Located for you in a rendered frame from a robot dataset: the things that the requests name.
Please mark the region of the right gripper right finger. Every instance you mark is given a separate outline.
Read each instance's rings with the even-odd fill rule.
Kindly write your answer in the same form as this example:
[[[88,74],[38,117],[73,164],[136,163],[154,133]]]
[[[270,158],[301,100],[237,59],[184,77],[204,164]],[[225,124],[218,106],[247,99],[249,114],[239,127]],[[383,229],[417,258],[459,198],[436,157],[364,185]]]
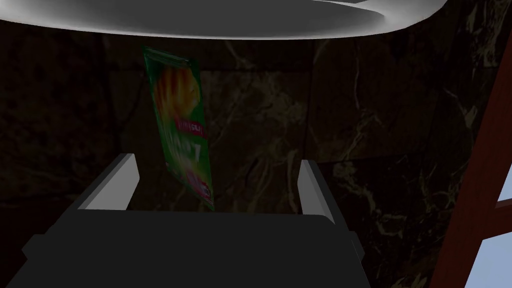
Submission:
[[[297,189],[304,215],[320,215],[347,231],[349,228],[317,163],[303,159],[300,163]]]

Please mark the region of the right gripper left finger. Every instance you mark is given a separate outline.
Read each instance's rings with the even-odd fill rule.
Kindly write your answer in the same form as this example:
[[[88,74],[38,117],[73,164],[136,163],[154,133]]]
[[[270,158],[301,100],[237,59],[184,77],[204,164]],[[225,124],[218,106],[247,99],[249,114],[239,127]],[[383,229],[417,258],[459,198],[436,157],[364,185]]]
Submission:
[[[121,153],[77,200],[78,210],[126,210],[139,184],[133,153]]]

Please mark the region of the white round bowl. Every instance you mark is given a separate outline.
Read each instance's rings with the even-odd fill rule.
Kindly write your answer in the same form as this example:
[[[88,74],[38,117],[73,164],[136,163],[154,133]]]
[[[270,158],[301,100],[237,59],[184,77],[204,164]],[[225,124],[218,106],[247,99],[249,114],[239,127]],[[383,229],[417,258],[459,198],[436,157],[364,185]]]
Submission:
[[[315,40],[405,29],[447,0],[0,0],[0,20],[163,38]]]

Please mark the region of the green snack bag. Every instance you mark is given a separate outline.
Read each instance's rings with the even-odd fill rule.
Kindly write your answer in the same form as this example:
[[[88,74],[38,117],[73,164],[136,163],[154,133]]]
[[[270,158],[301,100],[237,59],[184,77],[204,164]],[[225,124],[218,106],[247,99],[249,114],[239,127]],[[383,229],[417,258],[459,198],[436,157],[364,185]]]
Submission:
[[[143,46],[167,170],[214,210],[203,93],[197,61]]]

